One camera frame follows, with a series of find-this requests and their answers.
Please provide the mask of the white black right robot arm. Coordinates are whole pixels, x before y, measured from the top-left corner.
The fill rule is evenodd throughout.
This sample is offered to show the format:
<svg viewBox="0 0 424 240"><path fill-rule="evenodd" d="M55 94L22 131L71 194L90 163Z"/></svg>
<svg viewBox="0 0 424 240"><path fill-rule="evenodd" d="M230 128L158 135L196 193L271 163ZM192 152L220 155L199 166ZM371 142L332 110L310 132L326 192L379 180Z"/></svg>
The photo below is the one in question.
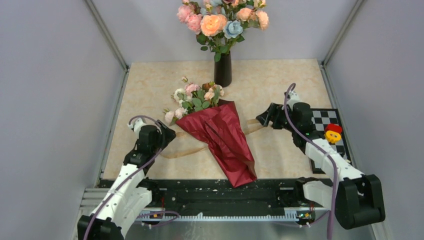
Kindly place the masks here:
<svg viewBox="0 0 424 240"><path fill-rule="evenodd" d="M327 175L336 187L333 190L314 177L300 177L293 192L297 205L315 202L334 209L336 220L346 230L386 219L381 181L352 165L337 109L311 108L305 102L284 109L271 103L256 120L264 127L290 131L294 145L309 158L312 172Z"/></svg>

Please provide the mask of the red paper bouquet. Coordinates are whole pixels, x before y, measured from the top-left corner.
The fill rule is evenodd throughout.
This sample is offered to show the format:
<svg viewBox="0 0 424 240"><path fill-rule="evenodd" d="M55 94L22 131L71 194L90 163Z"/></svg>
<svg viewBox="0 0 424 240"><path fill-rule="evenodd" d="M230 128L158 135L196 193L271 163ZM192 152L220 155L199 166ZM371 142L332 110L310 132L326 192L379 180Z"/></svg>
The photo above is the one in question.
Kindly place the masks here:
<svg viewBox="0 0 424 240"><path fill-rule="evenodd" d="M257 180L255 160L233 101L220 99L218 106L190 113L176 125L207 144L232 187Z"/></svg>

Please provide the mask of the pink white rose stems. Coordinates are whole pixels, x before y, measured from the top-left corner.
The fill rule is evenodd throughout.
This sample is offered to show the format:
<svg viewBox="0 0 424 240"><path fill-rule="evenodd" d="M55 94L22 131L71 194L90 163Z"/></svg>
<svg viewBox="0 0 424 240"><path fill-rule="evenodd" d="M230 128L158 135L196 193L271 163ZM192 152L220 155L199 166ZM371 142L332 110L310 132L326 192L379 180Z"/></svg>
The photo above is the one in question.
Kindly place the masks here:
<svg viewBox="0 0 424 240"><path fill-rule="evenodd" d="M178 108L163 110L164 120L170 125L189 114L217 107L219 100L225 95L224 88L214 81L199 85L189 81L185 76L181 78L181 81L184 87L176 89L170 95L171 99L178 104Z"/></svg>

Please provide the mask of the beige satin ribbon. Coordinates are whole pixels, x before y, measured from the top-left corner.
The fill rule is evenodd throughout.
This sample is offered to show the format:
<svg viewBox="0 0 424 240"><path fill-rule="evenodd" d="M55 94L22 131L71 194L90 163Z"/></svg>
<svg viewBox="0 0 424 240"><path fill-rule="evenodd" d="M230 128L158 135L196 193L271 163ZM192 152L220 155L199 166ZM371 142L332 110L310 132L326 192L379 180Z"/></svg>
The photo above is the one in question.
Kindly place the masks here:
<svg viewBox="0 0 424 240"><path fill-rule="evenodd" d="M242 123L244 123L241 125L242 131L246 137L264 128L256 119L249 119ZM207 143L195 139L181 128L176 130L176 138L160 153L160 156L165 159L177 159L208 150Z"/></svg>

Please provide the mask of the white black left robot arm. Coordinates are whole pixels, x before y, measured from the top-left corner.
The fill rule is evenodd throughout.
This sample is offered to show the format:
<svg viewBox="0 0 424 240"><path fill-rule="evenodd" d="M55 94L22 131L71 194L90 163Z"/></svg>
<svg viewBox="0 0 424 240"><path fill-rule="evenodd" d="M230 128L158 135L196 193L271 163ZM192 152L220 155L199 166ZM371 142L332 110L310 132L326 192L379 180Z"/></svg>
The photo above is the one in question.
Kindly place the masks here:
<svg viewBox="0 0 424 240"><path fill-rule="evenodd" d="M136 136L134 147L125 155L118 177L100 203L79 218L79 240L123 240L139 214L160 202L159 189L146 174L177 135L160 120L152 124L146 120L144 115L129 120L127 126Z"/></svg>

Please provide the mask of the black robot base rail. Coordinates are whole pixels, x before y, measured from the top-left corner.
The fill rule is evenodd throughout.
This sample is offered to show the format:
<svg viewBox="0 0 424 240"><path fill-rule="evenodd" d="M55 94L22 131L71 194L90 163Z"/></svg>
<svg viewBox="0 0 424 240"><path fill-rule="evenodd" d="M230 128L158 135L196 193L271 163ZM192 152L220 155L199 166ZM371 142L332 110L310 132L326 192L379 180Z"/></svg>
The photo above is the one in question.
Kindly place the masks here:
<svg viewBox="0 0 424 240"><path fill-rule="evenodd" d="M258 179L233 187L226 179L145 179L152 191L148 208L175 211L182 217L283 216L290 208L318 207L295 193L296 179Z"/></svg>

